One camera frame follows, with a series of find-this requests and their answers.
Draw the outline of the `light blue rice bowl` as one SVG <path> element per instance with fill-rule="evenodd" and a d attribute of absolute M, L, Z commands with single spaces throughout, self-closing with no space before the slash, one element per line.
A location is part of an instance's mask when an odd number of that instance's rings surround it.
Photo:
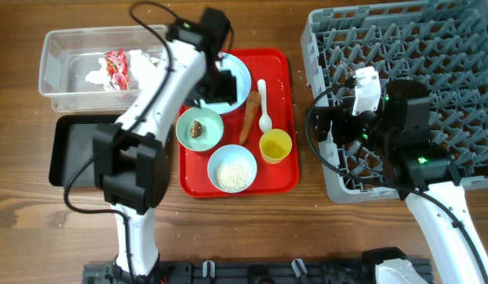
<path fill-rule="evenodd" d="M 207 173 L 210 182 L 219 191 L 230 194 L 243 192 L 257 176 L 257 162 L 248 149 L 228 144 L 211 155 Z"/>

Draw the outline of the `white napkin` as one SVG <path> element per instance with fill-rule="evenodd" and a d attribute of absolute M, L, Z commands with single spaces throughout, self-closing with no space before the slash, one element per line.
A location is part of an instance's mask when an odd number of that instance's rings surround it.
<path fill-rule="evenodd" d="M 143 50 L 125 51 L 128 63 L 128 74 L 130 77 L 130 89 L 145 88 L 150 80 L 158 73 L 156 64 L 158 58 L 151 57 Z M 90 71 L 85 81 L 94 85 L 99 85 L 106 92 L 119 91 L 111 85 L 111 79 L 107 73 L 105 56 L 98 59 L 100 68 Z"/>

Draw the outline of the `brown food lump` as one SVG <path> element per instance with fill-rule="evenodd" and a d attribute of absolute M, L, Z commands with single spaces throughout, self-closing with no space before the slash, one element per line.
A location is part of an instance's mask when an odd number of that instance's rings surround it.
<path fill-rule="evenodd" d="M 203 133 L 203 125 L 199 121 L 193 121 L 190 127 L 190 137 L 198 138 Z"/>

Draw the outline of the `green bowl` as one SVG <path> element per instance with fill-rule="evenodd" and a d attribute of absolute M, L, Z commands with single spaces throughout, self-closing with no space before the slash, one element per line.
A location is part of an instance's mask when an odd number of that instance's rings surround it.
<path fill-rule="evenodd" d="M 189 108 L 176 123 L 178 142 L 191 151 L 208 151 L 222 139 L 223 119 L 209 108 Z"/>

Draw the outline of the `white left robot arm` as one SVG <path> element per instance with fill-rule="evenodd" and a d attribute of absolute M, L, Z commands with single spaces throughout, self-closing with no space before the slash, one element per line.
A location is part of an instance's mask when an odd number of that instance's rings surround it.
<path fill-rule="evenodd" d="M 225 41 L 232 38 L 231 23 L 221 10 L 207 8 L 198 22 L 176 17 L 160 38 L 159 78 L 115 123 L 96 127 L 95 185 L 118 223 L 113 275 L 121 282 L 160 280 L 153 222 L 171 176 L 166 140 L 182 105 L 236 102 L 235 77 L 216 67 Z"/>

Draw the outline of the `red snack wrapper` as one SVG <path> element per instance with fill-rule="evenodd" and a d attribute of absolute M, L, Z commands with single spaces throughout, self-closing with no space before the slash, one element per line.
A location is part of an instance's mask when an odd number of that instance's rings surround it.
<path fill-rule="evenodd" d="M 107 52 L 105 62 L 111 85 L 119 91 L 129 90 L 130 77 L 125 51 L 119 49 Z"/>

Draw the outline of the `white rice pile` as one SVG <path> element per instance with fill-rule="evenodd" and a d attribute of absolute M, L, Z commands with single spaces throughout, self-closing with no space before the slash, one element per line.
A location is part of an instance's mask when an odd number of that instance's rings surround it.
<path fill-rule="evenodd" d="M 251 171 L 246 164 L 222 162 L 215 172 L 217 185 L 225 192 L 237 192 L 250 183 Z"/>

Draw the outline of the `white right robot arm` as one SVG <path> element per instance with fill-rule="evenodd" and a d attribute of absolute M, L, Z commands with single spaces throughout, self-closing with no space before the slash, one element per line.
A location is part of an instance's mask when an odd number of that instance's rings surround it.
<path fill-rule="evenodd" d="M 387 187 L 420 225 L 443 282 L 488 283 L 488 255 L 467 209 L 450 154 L 430 142 L 430 97 L 413 80 L 387 84 L 380 113 L 352 115 L 340 107 L 306 109 L 306 124 L 329 131 L 335 143 L 359 140 L 388 163 Z"/>

